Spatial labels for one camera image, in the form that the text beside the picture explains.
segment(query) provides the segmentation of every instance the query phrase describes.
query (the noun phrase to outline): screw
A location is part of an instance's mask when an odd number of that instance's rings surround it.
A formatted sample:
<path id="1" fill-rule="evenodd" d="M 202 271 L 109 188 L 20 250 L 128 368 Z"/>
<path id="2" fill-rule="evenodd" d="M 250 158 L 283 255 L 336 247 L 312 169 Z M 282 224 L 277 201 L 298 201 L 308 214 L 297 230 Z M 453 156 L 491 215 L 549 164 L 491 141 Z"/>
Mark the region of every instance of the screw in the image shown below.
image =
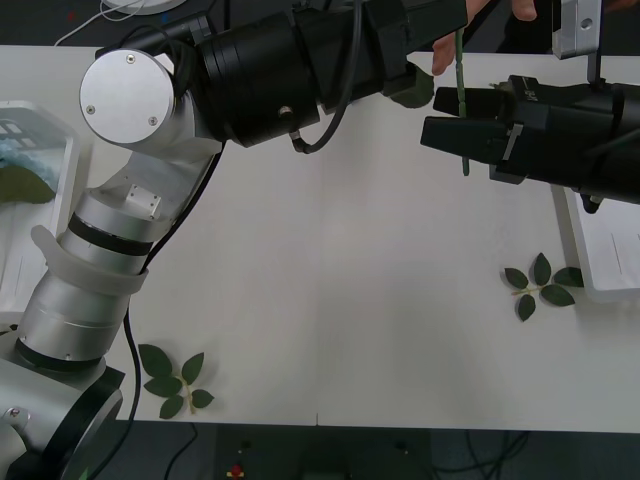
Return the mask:
<path id="1" fill-rule="evenodd" d="M 280 118 L 284 117 L 285 115 L 291 115 L 293 114 L 293 110 L 291 109 L 291 107 L 285 105 L 284 107 L 280 107 L 280 110 L 278 110 L 278 116 Z"/>

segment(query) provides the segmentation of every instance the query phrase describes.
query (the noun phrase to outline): white container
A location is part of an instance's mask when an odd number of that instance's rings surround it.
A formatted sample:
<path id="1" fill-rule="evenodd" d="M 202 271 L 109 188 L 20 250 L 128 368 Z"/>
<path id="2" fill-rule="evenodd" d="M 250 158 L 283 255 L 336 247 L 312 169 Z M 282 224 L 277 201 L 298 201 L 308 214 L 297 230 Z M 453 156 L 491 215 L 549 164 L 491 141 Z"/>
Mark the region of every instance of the white container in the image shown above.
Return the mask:
<path id="1" fill-rule="evenodd" d="M 640 296 L 640 206 L 605 199 L 595 214 L 565 189 L 584 287 L 595 302 Z"/>
<path id="2" fill-rule="evenodd" d="M 30 102 L 0 102 L 0 141 L 60 168 L 55 198 L 44 205 L 0 205 L 0 326 L 18 323 L 46 271 L 31 229 L 44 225 L 55 236 L 65 230 L 71 209 L 80 140 L 76 132 Z"/>

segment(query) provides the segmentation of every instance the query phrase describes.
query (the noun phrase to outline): dark floor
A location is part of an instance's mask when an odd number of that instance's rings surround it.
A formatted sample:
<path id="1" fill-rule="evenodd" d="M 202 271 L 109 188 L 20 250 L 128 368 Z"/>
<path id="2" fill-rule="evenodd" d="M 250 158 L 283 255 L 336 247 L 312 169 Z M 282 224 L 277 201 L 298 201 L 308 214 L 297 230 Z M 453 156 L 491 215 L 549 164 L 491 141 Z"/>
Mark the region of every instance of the dark floor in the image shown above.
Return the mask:
<path id="1" fill-rule="evenodd" d="M 112 435 L 120 434 L 123 426 L 118 422 Z M 316 470 L 347 465 L 354 480 L 428 480 L 430 457 L 441 468 L 473 463 L 462 431 L 207 424 L 198 425 L 198 431 L 198 440 L 176 462 L 171 479 L 222 480 L 240 461 L 247 480 L 311 479 L 301 476 L 311 463 Z M 99 479 L 137 480 L 141 472 L 144 478 L 163 478 L 170 458 L 191 435 L 186 424 L 139 423 Z M 473 432 L 481 462 L 500 452 L 502 438 L 502 432 Z M 535 432 L 524 450 L 504 464 L 501 480 L 632 480 L 640 478 L 638 453 L 638 435 Z M 482 477 L 474 470 L 440 473 L 440 478 Z"/>

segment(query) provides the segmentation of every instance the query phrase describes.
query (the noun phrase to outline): black cable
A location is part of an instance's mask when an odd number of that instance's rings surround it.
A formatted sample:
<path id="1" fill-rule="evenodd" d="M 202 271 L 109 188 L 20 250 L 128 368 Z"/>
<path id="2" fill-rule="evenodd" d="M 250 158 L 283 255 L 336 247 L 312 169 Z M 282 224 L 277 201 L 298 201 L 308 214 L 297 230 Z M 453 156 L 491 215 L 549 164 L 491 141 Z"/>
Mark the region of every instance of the black cable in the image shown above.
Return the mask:
<path id="1" fill-rule="evenodd" d="M 513 458 L 515 458 L 517 455 L 520 454 L 520 452 L 522 452 L 522 450 L 524 450 L 528 441 L 529 441 L 529 432 L 523 432 L 511 442 L 506 452 L 502 452 L 502 454 L 500 454 L 498 458 L 480 462 L 478 463 L 478 465 L 468 465 L 465 467 L 453 468 L 453 467 L 438 467 L 434 465 L 433 470 L 438 473 L 456 474 L 456 473 L 471 472 L 473 470 L 476 470 L 478 466 L 492 467 L 492 466 L 495 466 L 496 463 L 500 461 L 505 462 L 507 460 L 512 460 Z"/>
<path id="2" fill-rule="evenodd" d="M 169 476 L 171 475 L 171 469 L 173 468 L 173 464 L 176 463 L 178 458 L 180 458 L 180 455 L 182 455 L 187 450 L 187 448 L 189 448 L 193 444 L 193 442 L 195 442 L 198 439 L 198 429 L 193 423 L 189 423 L 189 425 L 193 430 L 193 437 L 191 437 L 191 440 L 185 443 L 184 447 L 178 450 L 176 454 L 173 456 L 173 458 L 169 462 L 169 466 L 167 466 L 167 470 L 164 473 L 164 480 L 169 480 Z"/>
<path id="3" fill-rule="evenodd" d="M 469 450 L 469 455 L 471 455 L 471 459 L 473 460 L 473 466 L 480 472 L 482 478 L 484 480 L 489 480 L 490 477 L 487 476 L 484 468 L 480 465 L 480 460 L 478 460 L 478 455 L 476 455 L 476 450 L 473 448 L 473 442 L 471 441 L 471 430 L 464 431 L 464 438 L 467 442 L 467 449 Z"/>
<path id="4" fill-rule="evenodd" d="M 231 0 L 224 0 L 224 29 L 231 28 Z"/>
<path id="5" fill-rule="evenodd" d="M 501 448 L 501 452 L 506 452 L 507 448 L 509 448 L 509 431 L 505 431 L 502 433 L 502 448 Z M 502 467 L 504 466 L 504 459 L 501 458 L 501 460 L 498 463 L 498 469 L 496 470 L 496 480 L 500 480 L 502 478 Z"/>
<path id="6" fill-rule="evenodd" d="M 187 219 L 187 217 L 195 207 L 196 203 L 198 203 L 198 201 L 200 200 L 200 197 L 202 197 L 202 193 L 207 188 L 207 185 L 209 184 L 209 180 L 211 180 L 211 177 L 213 176 L 213 172 L 215 171 L 215 169 L 218 166 L 218 163 L 220 162 L 220 157 L 222 157 L 222 153 L 224 152 L 224 147 L 225 147 L 225 144 L 222 144 L 220 153 L 216 154 L 211 159 L 211 164 L 209 165 L 205 174 L 203 175 L 200 185 L 198 185 L 198 187 L 196 188 L 193 196 L 185 206 L 184 210 L 180 212 L 180 215 L 178 215 L 178 217 L 176 218 L 176 221 L 173 223 L 173 225 L 171 226 L 169 231 L 166 233 L 166 235 L 162 237 L 160 241 L 153 246 L 153 248 L 151 249 L 151 252 L 149 252 L 149 256 L 147 256 L 147 259 L 144 262 L 144 266 L 142 267 L 142 271 L 144 271 L 149 266 L 151 261 L 156 257 L 156 255 L 158 255 L 160 250 L 162 250 L 162 248 L 167 244 L 167 242 L 171 240 L 171 237 L 173 237 L 173 235 L 176 233 L 178 228 L 180 228 L 180 226 L 184 223 L 184 221 Z M 127 420 L 127 427 L 124 433 L 122 434 L 122 437 L 120 437 L 120 440 L 118 440 L 118 443 L 115 444 L 115 446 L 111 449 L 111 451 L 102 461 L 102 463 L 100 463 L 98 468 L 96 468 L 95 471 L 91 474 L 91 476 L 89 477 L 89 480 L 95 480 L 96 477 L 100 475 L 102 470 L 104 470 L 107 464 L 113 459 L 116 453 L 118 453 L 118 451 L 120 450 L 120 447 L 122 447 L 122 444 L 127 439 L 127 436 L 129 435 L 129 432 L 131 432 L 131 428 L 133 427 L 133 421 L 135 419 L 136 412 L 138 410 L 138 403 L 140 401 L 140 391 L 142 389 L 142 373 L 140 368 L 140 357 L 138 355 L 138 349 L 133 339 L 133 334 L 131 332 L 131 321 L 129 318 L 128 308 L 127 308 L 127 312 L 125 313 L 123 323 L 124 323 L 124 333 L 125 333 L 125 336 L 127 337 L 127 344 L 129 345 L 129 350 L 131 351 L 131 357 L 133 359 L 133 368 L 135 371 L 135 390 L 133 393 L 133 402 L 131 404 L 131 412 L 129 413 L 129 418 Z"/>
<path id="7" fill-rule="evenodd" d="M 131 357 L 133 359 L 133 370 L 135 372 L 135 388 L 133 393 L 133 402 L 131 403 L 131 411 L 129 412 L 129 419 L 127 420 L 127 427 L 124 430 L 124 433 L 118 440 L 118 443 L 111 449 L 109 454 L 105 457 L 104 460 L 98 465 L 98 467 L 94 470 L 94 472 L 89 476 L 89 480 L 95 480 L 98 475 L 104 470 L 104 468 L 109 464 L 109 462 L 115 457 L 122 444 L 127 439 L 131 428 L 133 427 L 133 420 L 135 419 L 136 412 L 138 411 L 138 403 L 140 402 L 140 390 L 142 386 L 142 372 L 140 368 L 140 357 L 138 355 L 138 349 L 136 348 L 136 342 L 133 340 L 133 334 L 131 332 L 131 322 L 129 320 L 129 308 L 127 307 L 127 312 L 124 314 L 124 334 L 127 338 L 127 345 L 129 345 L 129 350 L 131 351 Z"/>
<path id="8" fill-rule="evenodd" d="M 303 153 L 315 153 L 321 148 L 323 148 L 331 137 L 333 137 L 336 130 L 340 126 L 340 122 L 342 121 L 342 117 L 344 116 L 344 112 L 347 110 L 349 106 L 349 101 L 351 100 L 351 95 L 353 94 L 353 85 L 356 79 L 356 70 L 358 67 L 358 56 L 360 54 L 360 43 L 362 41 L 362 0 L 354 0 L 353 2 L 353 38 L 351 40 L 351 53 L 349 54 L 349 63 L 347 67 L 347 80 L 345 82 L 344 90 L 342 91 L 342 96 L 340 97 L 340 101 L 338 103 L 338 107 L 336 108 L 335 113 L 333 114 L 333 118 L 331 119 L 331 123 L 327 130 L 322 134 L 320 139 L 309 145 L 305 142 L 302 137 L 299 136 L 293 139 L 293 146 L 298 152 Z"/>
<path id="9" fill-rule="evenodd" d="M 516 447 L 518 441 L 521 441 L 522 443 L 521 443 L 521 445 L 519 447 Z M 493 476 L 493 474 L 496 472 L 496 470 L 498 468 L 502 467 L 502 464 L 505 462 L 505 459 L 506 459 L 506 454 L 509 451 L 511 451 L 511 450 L 513 450 L 514 452 L 517 451 L 517 453 L 515 454 L 515 455 L 517 455 L 522 450 L 524 450 L 524 447 L 527 445 L 528 441 L 529 441 L 529 432 L 521 433 L 520 436 L 516 440 L 514 440 L 514 442 L 509 447 L 509 449 L 506 452 L 503 452 L 502 455 L 500 455 L 500 458 L 498 459 L 496 464 L 493 466 L 493 468 L 491 470 L 489 470 L 489 478 L 491 478 Z"/>
<path id="10" fill-rule="evenodd" d="M 211 10 L 213 10 L 213 7 L 215 7 L 217 3 L 218 3 L 218 0 L 213 0 L 213 1 L 209 4 L 209 8 L 207 8 L 207 14 L 210 14 L 210 13 L 211 13 Z"/>

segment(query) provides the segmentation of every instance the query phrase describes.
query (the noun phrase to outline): plant stem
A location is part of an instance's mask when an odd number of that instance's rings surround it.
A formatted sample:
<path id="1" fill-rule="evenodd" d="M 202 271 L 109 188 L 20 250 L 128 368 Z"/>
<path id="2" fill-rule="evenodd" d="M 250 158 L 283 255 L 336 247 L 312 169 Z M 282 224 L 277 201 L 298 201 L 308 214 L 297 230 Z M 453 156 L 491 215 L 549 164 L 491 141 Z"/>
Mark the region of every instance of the plant stem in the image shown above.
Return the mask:
<path id="1" fill-rule="evenodd" d="M 187 391 L 187 402 L 189 403 L 189 410 L 191 411 L 191 415 L 196 414 L 196 407 L 193 406 L 193 395 L 191 393 L 191 389 L 189 388 L 189 384 L 186 382 L 182 375 L 178 375 L 176 377 L 182 383 L 182 386 Z"/>
<path id="2" fill-rule="evenodd" d="M 545 285 L 542 285 L 541 287 L 535 287 L 535 288 L 525 288 L 524 290 L 518 290 L 517 292 L 513 292 L 511 295 L 515 296 L 515 295 L 523 295 L 525 293 L 539 292 L 544 287 Z"/>
<path id="3" fill-rule="evenodd" d="M 465 118 L 467 116 L 467 103 L 464 94 L 464 72 L 462 70 L 462 36 L 464 28 L 456 31 L 456 86 L 458 89 L 458 116 Z M 462 157 L 462 173 L 465 177 L 469 176 L 469 159 Z"/>

